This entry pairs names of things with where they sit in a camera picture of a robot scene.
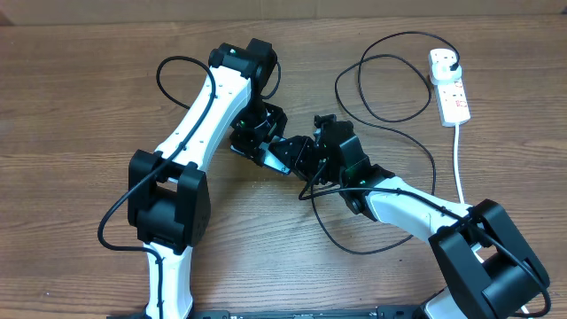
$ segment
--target wooden table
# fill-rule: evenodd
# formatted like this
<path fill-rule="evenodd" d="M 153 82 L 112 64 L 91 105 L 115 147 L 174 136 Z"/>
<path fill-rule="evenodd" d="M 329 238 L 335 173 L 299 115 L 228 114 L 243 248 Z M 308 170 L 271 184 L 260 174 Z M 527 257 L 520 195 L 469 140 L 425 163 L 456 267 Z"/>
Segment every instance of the wooden table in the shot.
<path fill-rule="evenodd" d="M 333 94 L 337 74 L 378 38 L 409 29 L 441 35 L 462 54 L 472 112 L 462 127 L 466 199 L 492 198 L 507 208 L 551 276 L 548 317 L 566 317 L 564 16 L 0 28 L 0 317 L 104 318 L 143 309 L 146 257 L 107 251 L 96 232 L 127 189 L 134 151 L 152 151 L 185 113 L 155 84 L 163 58 L 206 61 L 223 42 L 246 46 L 257 37 L 273 43 L 283 79 L 271 102 L 287 113 L 287 136 L 311 135 L 315 114 L 347 119 Z M 400 54 L 426 73 L 428 51 L 439 46 L 408 35 L 372 52 Z M 370 119 L 354 76 L 341 81 L 341 94 L 355 114 Z M 409 115 L 427 98 L 416 75 L 394 60 L 369 63 L 363 77 L 373 109 L 387 118 Z M 165 70 L 164 85 L 192 101 L 203 79 L 202 70 L 179 62 Z M 435 102 L 416 119 L 389 126 L 430 148 L 437 195 L 456 200 L 453 130 L 439 125 Z M 420 149 L 385 131 L 359 123 L 355 129 L 374 163 L 430 189 L 431 165 Z M 297 201 L 297 178 L 256 167 L 231 153 L 226 139 L 208 179 L 213 214 L 191 271 L 197 309 L 415 304 L 445 286 L 430 248 L 417 239 L 365 257 L 338 250 L 310 204 Z M 317 202 L 333 236 L 353 249 L 407 235 L 353 215 L 339 196 Z M 105 234 L 115 244 L 140 244 L 124 208 Z M 541 306 L 537 299 L 530 309 Z"/>

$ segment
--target black mounting bracket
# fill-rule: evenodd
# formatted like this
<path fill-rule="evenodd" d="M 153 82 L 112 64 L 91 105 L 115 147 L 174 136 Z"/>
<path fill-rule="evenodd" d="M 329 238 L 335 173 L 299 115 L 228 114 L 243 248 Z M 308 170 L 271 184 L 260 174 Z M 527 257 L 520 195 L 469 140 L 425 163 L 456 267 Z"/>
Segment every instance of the black mounting bracket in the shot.
<path fill-rule="evenodd" d="M 354 134 L 351 121 L 337 121 L 335 114 L 314 118 L 315 140 L 308 136 L 294 136 L 283 142 L 272 143 L 269 150 L 299 179 L 311 181 L 326 163 L 315 184 L 336 183 L 341 187 L 373 186 L 385 178 L 394 177 L 379 165 L 371 165 L 361 141 Z M 355 214 L 364 214 L 373 221 L 374 215 L 366 207 L 368 191 L 343 191 L 340 196 Z"/>
<path fill-rule="evenodd" d="M 549 287 L 549 276 L 516 225 L 498 203 L 485 199 L 469 209 L 470 220 L 443 227 L 429 238 L 454 302 L 468 318 L 503 319 L 540 293 L 540 288 L 504 254 L 497 252 L 480 263 L 470 250 L 476 243 L 490 246 L 469 230 L 481 224 Z"/>
<path fill-rule="evenodd" d="M 258 126 L 251 127 L 250 121 L 240 120 L 230 134 L 231 145 L 247 159 L 263 166 L 266 150 L 262 143 L 269 144 L 275 136 L 282 137 L 287 124 L 287 116 L 281 107 L 264 103 L 267 116 Z"/>
<path fill-rule="evenodd" d="M 160 153 L 138 150 L 128 167 L 128 187 L 138 184 L 162 161 Z M 169 178 L 177 180 L 177 192 L 158 186 Z M 199 242 L 210 216 L 206 174 L 195 163 L 185 167 L 169 163 L 128 200 L 128 223 L 137 228 L 138 239 L 170 247 L 177 254 Z"/>
<path fill-rule="evenodd" d="M 266 104 L 260 93 L 266 86 L 274 67 L 277 55 L 272 49 L 272 43 L 252 39 L 246 49 L 223 43 L 218 49 L 213 49 L 209 56 L 209 66 L 225 66 L 240 72 L 242 77 L 250 79 L 252 83 L 252 94 L 248 105 L 240 112 L 231 123 L 233 128 L 240 121 L 244 121 L 248 128 L 259 126 L 266 119 Z"/>

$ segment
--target extension socket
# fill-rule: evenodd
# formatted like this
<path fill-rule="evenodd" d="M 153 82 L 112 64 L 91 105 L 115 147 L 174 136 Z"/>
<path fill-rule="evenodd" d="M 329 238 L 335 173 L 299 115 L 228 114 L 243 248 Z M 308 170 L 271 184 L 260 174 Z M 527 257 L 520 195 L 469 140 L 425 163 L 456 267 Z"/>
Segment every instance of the extension socket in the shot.
<path fill-rule="evenodd" d="M 462 85 L 461 66 L 455 71 L 450 70 L 456 60 L 454 52 L 448 49 L 434 49 L 429 53 L 430 78 L 435 84 L 437 107 L 444 127 L 453 127 L 470 120 L 469 104 Z"/>
<path fill-rule="evenodd" d="M 462 68 L 459 65 L 452 71 L 451 66 L 456 63 L 456 54 L 449 49 L 434 49 L 429 53 L 429 66 L 431 83 L 435 85 L 451 84 L 462 76 Z"/>
<path fill-rule="evenodd" d="M 441 125 L 453 127 L 470 120 L 469 103 L 464 94 L 462 79 L 450 84 L 436 85 L 435 97 L 441 116 Z"/>

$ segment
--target white cable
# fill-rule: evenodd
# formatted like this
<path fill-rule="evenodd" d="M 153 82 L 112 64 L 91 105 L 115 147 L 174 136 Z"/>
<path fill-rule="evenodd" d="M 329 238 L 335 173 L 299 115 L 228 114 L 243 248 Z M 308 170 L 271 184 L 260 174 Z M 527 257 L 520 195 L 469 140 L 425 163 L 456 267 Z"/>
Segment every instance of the white cable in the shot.
<path fill-rule="evenodd" d="M 459 175 L 459 124 L 454 126 L 454 144 L 453 144 L 453 171 L 454 182 L 457 185 L 457 194 L 459 202 L 464 204 L 464 196 L 462 195 L 461 176 Z"/>
<path fill-rule="evenodd" d="M 528 308 L 527 308 L 526 306 L 522 306 L 521 309 L 522 309 L 522 312 L 525 313 L 525 314 L 529 314 L 529 313 L 530 313 L 530 312 L 528 311 Z"/>

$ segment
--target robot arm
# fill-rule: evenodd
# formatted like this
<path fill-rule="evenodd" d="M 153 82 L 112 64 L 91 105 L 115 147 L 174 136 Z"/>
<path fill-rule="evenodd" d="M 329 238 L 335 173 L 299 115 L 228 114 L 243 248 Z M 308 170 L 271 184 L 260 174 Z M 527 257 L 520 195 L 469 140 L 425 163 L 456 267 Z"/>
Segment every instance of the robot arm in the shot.
<path fill-rule="evenodd" d="M 311 184 L 337 183 L 344 191 L 333 192 L 353 213 L 398 226 L 430 244 L 447 288 L 423 303 L 413 318 L 507 318 L 542 292 L 528 272 L 549 286 L 546 270 L 503 207 L 489 199 L 476 206 L 448 202 L 371 165 L 350 121 L 315 116 L 315 128 L 315 139 L 295 136 L 270 150 Z M 488 238 L 500 247 L 482 262 L 474 251 L 495 245 Z"/>
<path fill-rule="evenodd" d="M 539 293 L 517 267 L 496 253 L 480 264 L 471 249 L 489 246 L 447 212 L 482 224 L 549 286 L 548 275 L 506 212 L 492 201 L 477 206 L 447 202 L 412 188 L 394 173 L 371 165 L 353 132 L 353 123 L 335 115 L 315 116 L 315 139 L 283 138 L 287 118 L 281 108 L 265 103 L 260 92 L 277 56 L 271 44 L 252 39 L 243 50 L 228 44 L 213 50 L 209 66 L 217 84 L 217 97 L 195 135 L 163 173 L 140 187 L 128 201 L 128 222 L 137 237 L 163 259 L 163 314 L 167 319 L 186 318 L 192 307 L 190 256 L 203 237 L 211 213 L 206 183 L 210 160 L 229 127 L 231 149 L 282 173 L 293 172 L 310 183 L 337 183 L 341 188 L 373 186 L 404 190 L 442 206 L 439 211 L 416 198 L 380 190 L 341 191 L 347 207 L 376 222 L 396 225 L 430 243 L 447 281 L 448 289 L 428 300 L 415 318 L 504 318 Z M 170 156 L 197 122 L 208 101 L 211 82 L 203 89 L 179 127 L 151 154 L 138 151 L 130 161 L 128 185 L 132 188 Z M 170 181 L 177 192 L 159 186 Z M 146 317 L 159 318 L 158 267 L 152 255 L 150 302 Z"/>

